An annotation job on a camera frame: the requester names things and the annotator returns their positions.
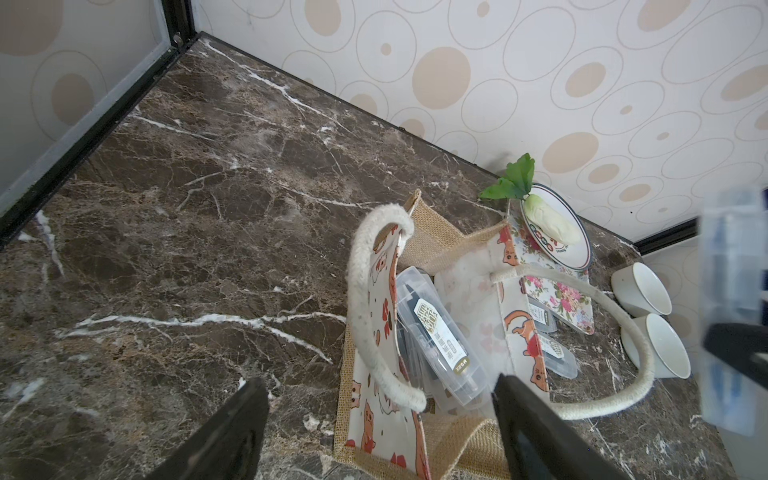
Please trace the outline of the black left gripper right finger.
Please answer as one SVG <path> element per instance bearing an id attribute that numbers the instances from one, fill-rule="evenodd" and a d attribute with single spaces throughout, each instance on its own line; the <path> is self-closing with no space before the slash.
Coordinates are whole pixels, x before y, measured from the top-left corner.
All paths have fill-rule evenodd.
<path id="1" fill-rule="evenodd" d="M 498 377 L 493 404 L 512 479 L 624 479 L 515 376 Z"/>

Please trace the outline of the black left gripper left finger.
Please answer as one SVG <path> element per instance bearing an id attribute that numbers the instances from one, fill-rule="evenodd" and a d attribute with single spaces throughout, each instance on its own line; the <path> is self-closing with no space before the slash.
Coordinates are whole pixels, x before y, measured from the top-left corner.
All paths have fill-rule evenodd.
<path id="1" fill-rule="evenodd" d="M 149 479 L 253 479 L 269 415 L 264 381 L 253 377 Z"/>

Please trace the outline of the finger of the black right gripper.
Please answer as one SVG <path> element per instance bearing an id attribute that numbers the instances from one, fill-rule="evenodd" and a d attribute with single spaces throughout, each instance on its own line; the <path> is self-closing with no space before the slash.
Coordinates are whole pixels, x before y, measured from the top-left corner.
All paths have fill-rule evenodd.
<path id="1" fill-rule="evenodd" d="M 705 349 L 737 372 L 767 389 L 767 326 L 743 323 L 711 325 Z"/>

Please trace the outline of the clear compass set case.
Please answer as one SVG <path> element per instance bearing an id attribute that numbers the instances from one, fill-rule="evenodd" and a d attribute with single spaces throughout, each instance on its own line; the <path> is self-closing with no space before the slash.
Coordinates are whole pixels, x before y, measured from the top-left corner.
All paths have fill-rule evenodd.
<path id="1" fill-rule="evenodd" d="M 562 344 L 543 333 L 539 333 L 538 338 L 546 368 L 550 372 L 566 379 L 577 378 L 580 368 L 573 353 Z"/>
<path id="2" fill-rule="evenodd" d="M 488 377 L 430 277 L 409 267 L 396 276 L 396 294 L 408 352 L 435 403 L 445 411 L 479 409 L 489 398 Z"/>
<path id="3" fill-rule="evenodd" d="M 558 330 L 557 321 L 552 313 L 533 298 L 528 298 L 529 313 L 539 332 L 549 334 Z"/>
<path id="4" fill-rule="evenodd" d="M 704 420 L 751 436 L 758 392 L 765 390 L 708 352 L 704 336 L 717 323 L 767 326 L 767 206 L 758 187 L 735 187 L 705 199 L 698 222 L 700 406 Z"/>

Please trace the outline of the patterned canvas tote bag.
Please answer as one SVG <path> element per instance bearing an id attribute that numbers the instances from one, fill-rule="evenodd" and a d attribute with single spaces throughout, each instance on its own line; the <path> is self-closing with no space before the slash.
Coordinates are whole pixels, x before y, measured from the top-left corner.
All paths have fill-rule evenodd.
<path id="1" fill-rule="evenodd" d="M 465 235 L 419 194 L 372 210 L 347 267 L 347 325 L 333 455 L 377 479 L 619 479 L 572 429 L 623 411 L 654 380 L 634 319 L 589 281 L 518 254 L 507 222 Z M 558 357 L 532 294 L 599 304 L 633 341 L 634 381 L 577 403 L 550 398 Z"/>

